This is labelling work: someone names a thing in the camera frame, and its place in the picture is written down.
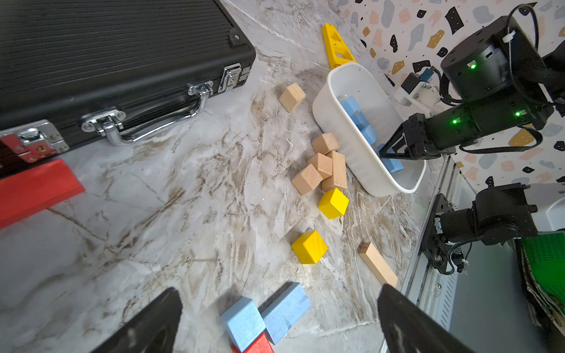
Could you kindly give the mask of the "yellow cube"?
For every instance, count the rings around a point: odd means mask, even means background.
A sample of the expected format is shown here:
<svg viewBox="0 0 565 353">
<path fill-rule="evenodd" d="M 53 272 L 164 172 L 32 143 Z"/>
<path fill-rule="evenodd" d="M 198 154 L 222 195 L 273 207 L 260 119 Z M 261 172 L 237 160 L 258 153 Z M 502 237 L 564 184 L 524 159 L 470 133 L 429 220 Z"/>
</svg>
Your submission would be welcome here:
<svg viewBox="0 0 565 353">
<path fill-rule="evenodd" d="M 318 205 L 319 210 L 328 219 L 337 219 L 344 216 L 350 200 L 338 189 L 326 192 Z"/>
<path fill-rule="evenodd" d="M 316 230 L 302 234 L 291 248 L 303 265 L 317 264 L 328 251 L 328 246 Z"/>
</svg>

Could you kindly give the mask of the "blue block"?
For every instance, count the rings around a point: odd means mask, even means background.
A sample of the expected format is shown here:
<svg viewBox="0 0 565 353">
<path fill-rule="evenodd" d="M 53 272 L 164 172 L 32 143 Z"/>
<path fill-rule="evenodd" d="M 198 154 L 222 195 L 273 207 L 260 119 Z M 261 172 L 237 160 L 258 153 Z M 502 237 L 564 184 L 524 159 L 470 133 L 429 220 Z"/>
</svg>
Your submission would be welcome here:
<svg viewBox="0 0 565 353">
<path fill-rule="evenodd" d="M 357 100 L 353 96 L 342 95 L 338 97 L 338 100 L 349 117 L 353 117 L 361 111 Z"/>
<path fill-rule="evenodd" d="M 379 158 L 390 173 L 396 173 L 404 169 L 404 166 L 400 160 L 388 159 L 384 157 Z"/>
<path fill-rule="evenodd" d="M 284 292 L 261 313 L 269 340 L 278 344 L 310 308 L 310 300 L 298 282 Z"/>
</svg>

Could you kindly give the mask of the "long natural wood block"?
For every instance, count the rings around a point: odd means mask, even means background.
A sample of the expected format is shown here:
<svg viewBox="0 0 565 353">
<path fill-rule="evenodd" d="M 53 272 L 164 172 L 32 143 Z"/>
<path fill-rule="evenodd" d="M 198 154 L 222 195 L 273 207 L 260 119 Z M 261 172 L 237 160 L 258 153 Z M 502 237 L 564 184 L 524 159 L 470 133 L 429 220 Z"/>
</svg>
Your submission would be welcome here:
<svg viewBox="0 0 565 353">
<path fill-rule="evenodd" d="M 360 245 L 358 254 L 361 256 L 362 260 L 369 267 L 373 275 L 376 276 L 378 281 L 382 285 L 391 285 L 396 287 L 398 283 L 398 277 L 390 267 L 390 265 L 385 261 L 384 257 L 379 253 L 378 249 L 373 243 L 364 242 Z"/>
</svg>

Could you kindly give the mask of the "yellow triangle block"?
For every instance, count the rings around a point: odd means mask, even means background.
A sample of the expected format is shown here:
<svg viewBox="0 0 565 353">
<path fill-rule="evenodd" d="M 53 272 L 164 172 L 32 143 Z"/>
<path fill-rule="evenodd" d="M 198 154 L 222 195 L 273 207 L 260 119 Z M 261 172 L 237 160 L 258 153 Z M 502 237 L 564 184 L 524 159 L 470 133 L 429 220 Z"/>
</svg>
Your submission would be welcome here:
<svg viewBox="0 0 565 353">
<path fill-rule="evenodd" d="M 357 62 L 337 29 L 329 23 L 322 28 L 328 63 L 331 69 L 336 69 L 347 63 Z"/>
</svg>

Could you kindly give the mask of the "aluminium front rail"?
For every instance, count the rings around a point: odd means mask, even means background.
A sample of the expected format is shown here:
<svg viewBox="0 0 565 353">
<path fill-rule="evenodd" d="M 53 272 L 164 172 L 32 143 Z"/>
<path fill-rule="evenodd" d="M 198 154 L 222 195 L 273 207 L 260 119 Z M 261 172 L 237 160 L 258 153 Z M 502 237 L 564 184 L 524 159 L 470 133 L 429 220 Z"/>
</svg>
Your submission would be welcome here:
<svg viewBox="0 0 565 353">
<path fill-rule="evenodd" d="M 400 288 L 401 294 L 445 330 L 450 329 L 458 275 L 445 264 L 451 245 L 444 245 L 444 238 L 438 236 L 439 216 L 456 211 L 460 201 L 468 202 L 472 195 L 456 163 L 445 157 L 418 247 Z"/>
</svg>

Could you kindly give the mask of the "black hard case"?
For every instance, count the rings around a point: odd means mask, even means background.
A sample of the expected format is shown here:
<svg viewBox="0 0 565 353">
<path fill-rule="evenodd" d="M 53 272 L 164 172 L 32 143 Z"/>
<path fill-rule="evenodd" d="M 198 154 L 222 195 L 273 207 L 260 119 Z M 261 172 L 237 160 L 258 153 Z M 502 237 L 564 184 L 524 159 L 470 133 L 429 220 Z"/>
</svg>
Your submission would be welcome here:
<svg viewBox="0 0 565 353">
<path fill-rule="evenodd" d="M 192 119 L 255 57 L 220 1 L 3 1 L 1 176 Z"/>
</svg>

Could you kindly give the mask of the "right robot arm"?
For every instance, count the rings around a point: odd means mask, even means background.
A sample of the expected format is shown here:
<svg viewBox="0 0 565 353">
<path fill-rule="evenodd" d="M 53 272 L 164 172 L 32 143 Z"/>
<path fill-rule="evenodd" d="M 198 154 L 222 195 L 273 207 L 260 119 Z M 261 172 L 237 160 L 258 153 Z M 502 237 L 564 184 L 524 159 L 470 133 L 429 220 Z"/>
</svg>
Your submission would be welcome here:
<svg viewBox="0 0 565 353">
<path fill-rule="evenodd" d="M 431 160 L 475 152 L 478 139 L 518 127 L 534 137 L 532 150 L 554 112 L 564 111 L 564 48 L 542 57 L 512 16 L 503 16 L 454 48 L 438 71 L 441 113 L 416 113 L 380 148 L 383 159 Z M 462 247 L 502 244 L 564 230 L 564 182 L 489 183 L 471 207 L 456 210 L 440 195 L 422 250 L 441 274 L 462 272 Z"/>
</svg>

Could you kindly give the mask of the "green crate outside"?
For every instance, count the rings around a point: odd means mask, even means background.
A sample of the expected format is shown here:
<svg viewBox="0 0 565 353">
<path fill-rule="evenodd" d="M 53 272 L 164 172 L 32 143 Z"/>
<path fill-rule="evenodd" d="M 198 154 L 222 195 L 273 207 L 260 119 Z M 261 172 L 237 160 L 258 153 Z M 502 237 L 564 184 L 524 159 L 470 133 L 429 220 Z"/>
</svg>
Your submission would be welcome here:
<svg viewBox="0 0 565 353">
<path fill-rule="evenodd" d="M 522 244 L 535 280 L 564 311 L 564 233 L 525 238 Z"/>
</svg>

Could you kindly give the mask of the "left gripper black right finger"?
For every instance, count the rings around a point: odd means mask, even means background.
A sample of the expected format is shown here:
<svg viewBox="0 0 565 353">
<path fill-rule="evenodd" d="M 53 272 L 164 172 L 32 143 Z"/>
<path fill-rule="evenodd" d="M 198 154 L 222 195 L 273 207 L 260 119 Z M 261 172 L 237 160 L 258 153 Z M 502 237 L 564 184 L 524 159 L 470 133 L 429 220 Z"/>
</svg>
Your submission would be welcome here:
<svg viewBox="0 0 565 353">
<path fill-rule="evenodd" d="M 390 352 L 471 351 L 389 284 L 378 297 L 378 316 Z"/>
</svg>

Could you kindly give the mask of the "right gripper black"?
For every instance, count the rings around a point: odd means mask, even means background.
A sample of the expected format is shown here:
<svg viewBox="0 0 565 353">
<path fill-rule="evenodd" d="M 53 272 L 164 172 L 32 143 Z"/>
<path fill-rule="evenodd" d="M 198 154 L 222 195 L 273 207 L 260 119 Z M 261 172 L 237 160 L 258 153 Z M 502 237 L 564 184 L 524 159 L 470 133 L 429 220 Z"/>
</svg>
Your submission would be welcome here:
<svg viewBox="0 0 565 353">
<path fill-rule="evenodd" d="M 438 149 L 425 131 L 426 118 L 415 113 L 401 123 L 392 137 L 380 148 L 381 159 L 432 160 L 455 153 L 455 147 Z"/>
</svg>

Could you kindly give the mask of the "white plastic tray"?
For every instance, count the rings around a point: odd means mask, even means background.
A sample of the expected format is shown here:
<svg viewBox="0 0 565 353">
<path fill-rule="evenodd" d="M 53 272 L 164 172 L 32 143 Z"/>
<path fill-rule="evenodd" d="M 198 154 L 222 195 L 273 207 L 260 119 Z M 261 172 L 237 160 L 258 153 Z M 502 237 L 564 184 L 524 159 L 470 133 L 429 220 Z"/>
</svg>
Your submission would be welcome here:
<svg viewBox="0 0 565 353">
<path fill-rule="evenodd" d="M 347 166 L 369 194 L 412 194 L 419 187 L 425 161 L 379 157 L 403 118 L 363 66 L 347 63 L 333 69 L 313 100 L 313 116 L 323 132 L 335 135 Z"/>
</svg>

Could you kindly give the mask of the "small red block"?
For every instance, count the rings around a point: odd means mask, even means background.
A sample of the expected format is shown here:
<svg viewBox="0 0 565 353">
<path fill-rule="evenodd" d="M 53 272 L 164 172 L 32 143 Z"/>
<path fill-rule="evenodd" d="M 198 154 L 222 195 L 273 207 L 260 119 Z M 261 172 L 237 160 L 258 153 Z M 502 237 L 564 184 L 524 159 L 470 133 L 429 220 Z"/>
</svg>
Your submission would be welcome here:
<svg viewBox="0 0 565 353">
<path fill-rule="evenodd" d="M 63 160 L 55 160 L 1 180 L 1 228 L 4 229 L 85 192 Z"/>
</svg>

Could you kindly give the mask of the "yellow cube left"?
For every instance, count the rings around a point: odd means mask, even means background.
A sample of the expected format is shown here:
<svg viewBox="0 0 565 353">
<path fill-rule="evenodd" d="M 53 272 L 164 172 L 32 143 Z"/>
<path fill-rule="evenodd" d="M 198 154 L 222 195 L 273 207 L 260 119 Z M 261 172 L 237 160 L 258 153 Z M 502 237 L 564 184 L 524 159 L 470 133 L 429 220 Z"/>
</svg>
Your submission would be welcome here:
<svg viewBox="0 0 565 353">
<path fill-rule="evenodd" d="M 302 234 L 291 248 L 303 265 L 317 264 L 328 251 L 328 246 L 316 230 Z"/>
</svg>

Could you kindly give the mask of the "blue cube cluster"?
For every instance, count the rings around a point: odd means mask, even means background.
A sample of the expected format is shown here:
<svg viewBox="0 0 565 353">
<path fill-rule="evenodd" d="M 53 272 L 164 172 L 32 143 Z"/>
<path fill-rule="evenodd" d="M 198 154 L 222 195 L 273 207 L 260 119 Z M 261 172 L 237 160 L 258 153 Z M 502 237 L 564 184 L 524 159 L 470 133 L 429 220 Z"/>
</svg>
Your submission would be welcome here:
<svg viewBox="0 0 565 353">
<path fill-rule="evenodd" d="M 241 297 L 220 315 L 220 319 L 232 344 L 240 352 L 248 349 L 266 329 L 256 304 L 248 297 Z"/>
</svg>

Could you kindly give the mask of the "yellow cube right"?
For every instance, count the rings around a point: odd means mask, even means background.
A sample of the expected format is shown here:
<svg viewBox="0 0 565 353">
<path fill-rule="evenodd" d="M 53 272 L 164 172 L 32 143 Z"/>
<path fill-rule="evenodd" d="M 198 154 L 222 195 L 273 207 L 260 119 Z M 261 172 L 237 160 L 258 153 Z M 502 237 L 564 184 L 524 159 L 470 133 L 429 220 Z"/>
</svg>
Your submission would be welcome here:
<svg viewBox="0 0 565 353">
<path fill-rule="evenodd" d="M 328 219 L 337 219 L 344 216 L 350 200 L 338 189 L 326 192 L 318 205 L 319 210 Z"/>
</svg>

